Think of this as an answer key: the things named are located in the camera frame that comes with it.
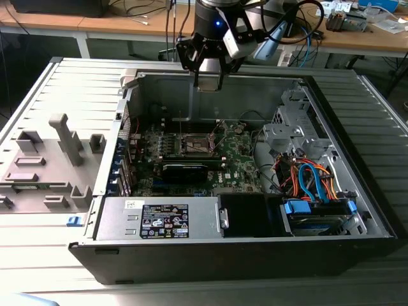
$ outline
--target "power supply label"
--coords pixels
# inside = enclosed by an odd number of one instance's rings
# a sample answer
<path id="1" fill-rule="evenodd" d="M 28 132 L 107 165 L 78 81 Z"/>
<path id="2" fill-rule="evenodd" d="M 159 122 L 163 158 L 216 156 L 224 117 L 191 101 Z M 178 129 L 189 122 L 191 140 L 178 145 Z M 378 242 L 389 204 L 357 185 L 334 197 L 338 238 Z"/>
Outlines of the power supply label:
<path id="1" fill-rule="evenodd" d="M 140 237 L 189 238 L 189 205 L 144 205 Z"/>

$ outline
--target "ribbed metal surface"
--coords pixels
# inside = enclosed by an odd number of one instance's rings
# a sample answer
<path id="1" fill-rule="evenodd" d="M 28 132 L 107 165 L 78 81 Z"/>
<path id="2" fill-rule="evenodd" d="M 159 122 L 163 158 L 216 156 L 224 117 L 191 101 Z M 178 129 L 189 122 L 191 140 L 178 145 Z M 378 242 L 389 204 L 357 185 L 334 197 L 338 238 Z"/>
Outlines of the ribbed metal surface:
<path id="1" fill-rule="evenodd" d="M 71 124 L 82 127 L 84 137 L 96 125 L 106 133 L 104 120 L 114 113 L 115 91 L 124 68 L 180 69 L 177 64 L 161 62 L 65 59 L 54 65 L 43 86 L 47 93 L 38 90 L 35 107 L 27 108 L 18 124 L 30 125 L 30 119 L 46 112 L 67 109 Z M 253 69 L 243 67 L 240 72 Z M 315 76 L 390 203 L 408 225 L 408 137 L 357 75 L 339 70 L 257 69 L 282 76 Z M 0 215 L 0 245 L 4 246 L 0 247 L 0 274 L 8 280 L 2 289 L 36 293 L 60 305 L 408 304 L 408 248 L 360 263 L 334 278 L 103 286 L 68 252 L 65 244 L 82 230 L 65 227 L 67 218 L 63 214 Z"/>
<path id="2" fill-rule="evenodd" d="M 369 91 L 366 80 L 317 84 L 408 229 L 408 134 L 397 115 Z"/>

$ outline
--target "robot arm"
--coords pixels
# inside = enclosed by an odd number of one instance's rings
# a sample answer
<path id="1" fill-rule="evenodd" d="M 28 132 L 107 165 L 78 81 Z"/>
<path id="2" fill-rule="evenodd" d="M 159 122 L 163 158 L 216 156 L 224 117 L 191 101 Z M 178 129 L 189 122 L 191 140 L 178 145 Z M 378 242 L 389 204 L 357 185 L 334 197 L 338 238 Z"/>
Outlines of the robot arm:
<path id="1" fill-rule="evenodd" d="M 323 7 L 316 0 L 304 0 L 294 4 L 287 12 L 277 12 L 276 24 L 271 30 L 266 30 L 263 16 L 263 6 L 268 0 L 249 0 L 243 3 L 240 0 L 197 0 L 194 19 L 194 32 L 191 38 L 178 40 L 176 48 L 182 67 L 194 73 L 194 86 L 199 86 L 199 73 L 207 61 L 218 61 L 217 70 L 211 71 L 219 74 L 217 89 L 222 87 L 224 76 L 237 72 L 244 59 L 253 53 L 258 43 L 263 43 L 267 38 L 277 43 L 297 43 L 307 39 L 312 32 L 296 41 L 280 41 L 282 27 L 296 18 L 299 7 L 305 3 L 313 3 L 321 11 L 321 18 L 317 23 L 320 26 L 323 20 Z M 254 29 L 247 15 L 247 10 L 257 6 L 261 7 L 262 28 Z"/>

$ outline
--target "wooden desk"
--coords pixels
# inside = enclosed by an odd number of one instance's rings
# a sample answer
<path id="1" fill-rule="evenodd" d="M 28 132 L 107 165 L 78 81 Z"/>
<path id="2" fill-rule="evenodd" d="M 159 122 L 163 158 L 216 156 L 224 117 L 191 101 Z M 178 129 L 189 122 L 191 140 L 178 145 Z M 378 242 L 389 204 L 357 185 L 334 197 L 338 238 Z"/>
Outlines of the wooden desk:
<path id="1" fill-rule="evenodd" d="M 126 0 L 126 6 L 149 4 L 148 0 Z M 81 55 L 89 58 L 86 39 L 99 38 L 107 40 L 128 40 L 128 41 L 165 41 L 165 10 L 147 14 L 149 25 L 143 25 L 127 17 L 119 17 L 108 12 L 103 18 L 84 18 L 58 15 L 40 15 L 40 14 L 19 14 L 14 7 L 6 1 L 10 13 L 25 27 L 30 34 L 51 35 L 51 36 L 69 36 L 77 40 Z M 162 6 L 163 3 L 153 3 L 151 6 L 137 8 L 132 13 L 143 13 L 154 8 Z M 313 25 L 317 22 L 314 16 L 316 9 L 306 7 L 303 10 L 307 20 Z M 186 15 L 187 6 L 180 4 L 177 6 L 176 32 L 178 33 L 181 23 Z M 397 10 L 398 14 L 406 12 L 407 9 Z M 188 36 L 192 33 L 194 27 L 194 6 L 191 6 L 189 18 L 183 30 L 183 34 Z M 19 28 L 18 24 L 10 17 L 10 14 L 4 8 L 4 3 L 0 0 L 0 28 L 6 33 L 25 34 Z M 170 16 L 169 22 L 169 40 L 172 40 L 173 17 Z M 373 56 L 403 57 L 408 50 L 408 33 L 390 34 L 373 25 L 369 25 L 364 33 L 342 32 L 335 33 L 326 30 L 324 23 L 319 28 L 324 32 L 324 40 L 319 47 L 320 52 L 357 54 Z M 290 54 L 299 50 L 303 43 L 298 45 L 285 45 L 279 48 L 284 53 Z"/>
<path id="2" fill-rule="evenodd" d="M 316 9 L 306 7 L 303 9 L 307 21 L 312 26 L 317 24 L 319 17 L 315 16 Z M 398 8 L 396 14 L 408 15 L 407 8 Z M 391 34 L 372 24 L 367 26 L 365 32 L 332 32 L 326 30 L 326 19 L 323 20 L 319 30 L 324 32 L 324 40 L 321 46 L 326 48 L 344 48 L 344 49 L 375 49 L 378 51 L 403 52 L 408 51 L 408 32 Z"/>

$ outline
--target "circuit board on desk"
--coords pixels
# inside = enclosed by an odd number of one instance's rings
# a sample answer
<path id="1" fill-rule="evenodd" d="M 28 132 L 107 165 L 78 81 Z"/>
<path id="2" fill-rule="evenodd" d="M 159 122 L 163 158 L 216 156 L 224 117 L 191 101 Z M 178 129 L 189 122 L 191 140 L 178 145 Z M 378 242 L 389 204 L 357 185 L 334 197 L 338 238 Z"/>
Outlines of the circuit board on desk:
<path id="1" fill-rule="evenodd" d="M 152 126 L 142 132 L 134 160 L 133 196 L 261 192 L 251 156 L 251 132 L 238 122 L 219 122 L 207 133 L 199 130 L 168 133 Z"/>

